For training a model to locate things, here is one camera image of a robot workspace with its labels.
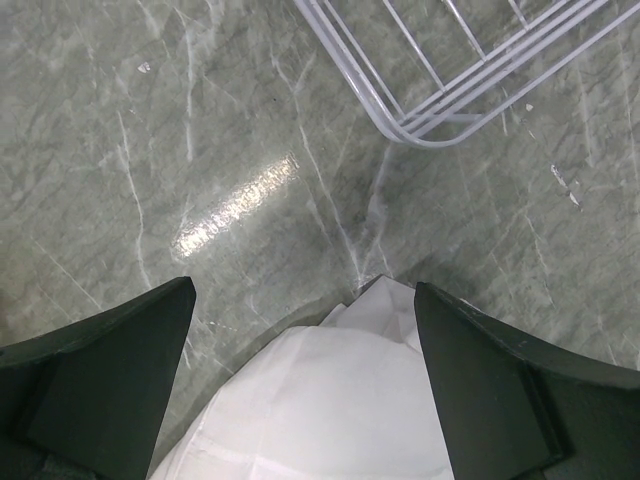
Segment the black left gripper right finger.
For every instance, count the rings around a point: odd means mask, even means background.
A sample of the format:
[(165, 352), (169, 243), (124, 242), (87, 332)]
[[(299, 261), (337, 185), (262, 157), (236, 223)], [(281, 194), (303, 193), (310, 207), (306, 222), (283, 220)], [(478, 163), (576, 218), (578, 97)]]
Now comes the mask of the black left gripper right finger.
[(457, 479), (636, 479), (639, 373), (552, 345), (430, 283), (414, 308)]

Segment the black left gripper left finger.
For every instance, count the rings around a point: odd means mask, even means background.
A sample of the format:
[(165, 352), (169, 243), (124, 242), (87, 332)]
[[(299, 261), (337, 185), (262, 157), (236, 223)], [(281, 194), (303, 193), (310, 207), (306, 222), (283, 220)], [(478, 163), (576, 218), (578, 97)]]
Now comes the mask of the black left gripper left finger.
[(146, 478), (195, 303), (178, 277), (2, 347), (2, 478)]

